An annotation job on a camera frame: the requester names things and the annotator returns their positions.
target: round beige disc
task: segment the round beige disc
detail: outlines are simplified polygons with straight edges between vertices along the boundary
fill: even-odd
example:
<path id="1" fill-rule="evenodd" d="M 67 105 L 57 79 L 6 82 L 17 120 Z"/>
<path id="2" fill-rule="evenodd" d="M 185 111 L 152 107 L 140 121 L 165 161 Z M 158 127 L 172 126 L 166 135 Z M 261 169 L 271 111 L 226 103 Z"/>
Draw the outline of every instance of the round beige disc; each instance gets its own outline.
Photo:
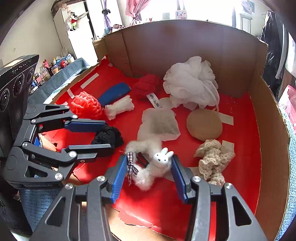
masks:
<path id="1" fill-rule="evenodd" d="M 187 130 L 198 140 L 216 139 L 222 133 L 222 122 L 216 111 L 198 109 L 187 117 Z"/>

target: metal screw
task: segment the metal screw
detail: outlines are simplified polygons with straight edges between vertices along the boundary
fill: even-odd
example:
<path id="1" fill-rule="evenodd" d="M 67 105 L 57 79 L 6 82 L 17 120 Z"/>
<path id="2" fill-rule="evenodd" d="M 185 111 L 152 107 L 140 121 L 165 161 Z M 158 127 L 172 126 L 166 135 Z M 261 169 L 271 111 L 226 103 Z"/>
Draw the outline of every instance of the metal screw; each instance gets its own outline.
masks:
<path id="1" fill-rule="evenodd" d="M 233 185 L 231 183 L 225 183 L 225 187 L 227 189 L 232 189 L 233 188 Z"/>
<path id="2" fill-rule="evenodd" d="M 56 174 L 54 175 L 54 178 L 57 179 L 57 180 L 59 181 L 59 180 L 61 180 L 61 179 L 63 178 L 63 174 L 58 172 L 58 173 L 56 173 Z"/>
<path id="3" fill-rule="evenodd" d="M 199 176 L 192 177 L 192 180 L 196 183 L 199 183 L 202 179 Z"/>
<path id="4" fill-rule="evenodd" d="M 66 189 L 72 189 L 74 187 L 74 185 L 72 184 L 72 183 L 67 183 L 66 185 L 65 185 L 65 188 Z"/>
<path id="5" fill-rule="evenodd" d="M 103 181 L 106 180 L 106 178 L 105 178 L 104 176 L 98 176 L 98 177 L 96 178 L 96 180 L 99 181 L 99 182 L 103 182 Z"/>
<path id="6" fill-rule="evenodd" d="M 72 158 L 73 157 L 76 157 L 77 156 L 77 153 L 75 151 L 70 151 L 69 152 L 69 156 L 72 157 Z"/>

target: circular lens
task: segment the circular lens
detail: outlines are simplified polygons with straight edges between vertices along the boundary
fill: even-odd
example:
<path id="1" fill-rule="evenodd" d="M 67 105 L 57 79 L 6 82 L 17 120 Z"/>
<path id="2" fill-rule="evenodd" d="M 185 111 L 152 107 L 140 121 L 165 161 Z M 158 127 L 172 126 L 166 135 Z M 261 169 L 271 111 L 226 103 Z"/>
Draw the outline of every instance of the circular lens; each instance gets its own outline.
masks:
<path id="1" fill-rule="evenodd" d="M 33 68 L 29 70 L 29 73 L 27 75 L 27 83 L 31 80 L 32 76 L 33 76 Z"/>
<path id="2" fill-rule="evenodd" d="M 14 96 L 17 96 L 20 94 L 23 83 L 24 83 L 24 74 L 21 74 L 20 76 L 17 77 L 17 80 L 15 81 L 15 84 L 13 86 Z"/>
<path id="3" fill-rule="evenodd" d="M 5 111 L 9 101 L 9 89 L 5 89 L 0 97 L 0 110 Z"/>

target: white bunny head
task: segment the white bunny head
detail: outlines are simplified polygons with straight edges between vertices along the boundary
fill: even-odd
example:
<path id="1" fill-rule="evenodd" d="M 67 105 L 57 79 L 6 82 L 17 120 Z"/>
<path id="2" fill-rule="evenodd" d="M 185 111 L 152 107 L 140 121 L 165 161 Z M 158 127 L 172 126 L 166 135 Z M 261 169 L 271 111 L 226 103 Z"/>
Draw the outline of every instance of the white bunny head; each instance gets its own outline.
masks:
<path id="1" fill-rule="evenodd" d="M 174 152 L 173 151 L 168 152 L 168 149 L 165 147 L 161 150 L 161 152 L 154 154 L 152 162 L 158 168 L 165 168 L 168 164 L 169 159 L 173 155 L 174 155 Z"/>

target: plaid bow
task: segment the plaid bow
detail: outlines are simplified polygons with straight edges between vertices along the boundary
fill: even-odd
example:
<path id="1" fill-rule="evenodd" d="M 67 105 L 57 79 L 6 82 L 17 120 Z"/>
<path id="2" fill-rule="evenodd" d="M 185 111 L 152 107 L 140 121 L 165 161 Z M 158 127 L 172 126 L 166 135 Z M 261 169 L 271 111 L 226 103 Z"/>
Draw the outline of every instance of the plaid bow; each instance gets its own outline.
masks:
<path id="1" fill-rule="evenodd" d="M 133 165 L 133 153 L 128 152 L 126 154 L 128 158 L 128 170 L 127 170 L 127 176 L 128 176 L 128 185 L 131 185 L 131 175 L 136 176 L 138 174 L 138 169 L 134 167 Z"/>

